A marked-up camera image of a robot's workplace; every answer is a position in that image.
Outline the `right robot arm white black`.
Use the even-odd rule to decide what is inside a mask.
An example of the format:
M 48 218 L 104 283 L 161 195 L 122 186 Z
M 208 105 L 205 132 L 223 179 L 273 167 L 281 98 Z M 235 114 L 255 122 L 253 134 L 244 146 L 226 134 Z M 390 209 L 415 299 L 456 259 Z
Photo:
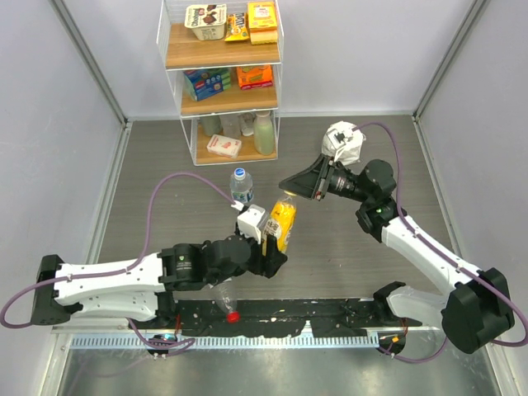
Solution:
M 389 326 L 411 318 L 439 327 L 456 348 L 472 354 L 515 323 L 507 278 L 496 268 L 481 270 L 431 238 L 398 206 L 392 197 L 396 186 L 394 171 L 383 160 L 371 160 L 355 174 L 324 154 L 279 184 L 310 200 L 334 194 L 360 202 L 356 217 L 362 230 L 405 257 L 440 292 L 392 285 L 372 306 L 375 321 Z

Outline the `yellow honey pomelo bottle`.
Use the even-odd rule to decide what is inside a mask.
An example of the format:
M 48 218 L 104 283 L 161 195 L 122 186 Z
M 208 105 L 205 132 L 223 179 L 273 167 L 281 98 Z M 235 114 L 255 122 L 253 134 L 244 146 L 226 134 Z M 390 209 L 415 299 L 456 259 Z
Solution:
M 274 204 L 264 229 L 264 234 L 269 233 L 276 236 L 276 246 L 282 253 L 285 253 L 288 248 L 296 213 L 297 207 L 294 196 L 284 194 Z

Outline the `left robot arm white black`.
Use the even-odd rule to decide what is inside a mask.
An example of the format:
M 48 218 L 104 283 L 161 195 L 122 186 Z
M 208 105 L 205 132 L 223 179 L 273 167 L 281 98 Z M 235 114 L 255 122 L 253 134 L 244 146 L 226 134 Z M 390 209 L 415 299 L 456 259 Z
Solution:
M 246 272 L 271 278 L 287 260 L 289 238 L 275 231 L 257 241 L 237 231 L 223 240 L 178 243 L 141 262 L 76 265 L 48 255 L 38 270 L 31 324 L 125 317 L 168 328 L 177 315 L 173 292 L 214 288 Z

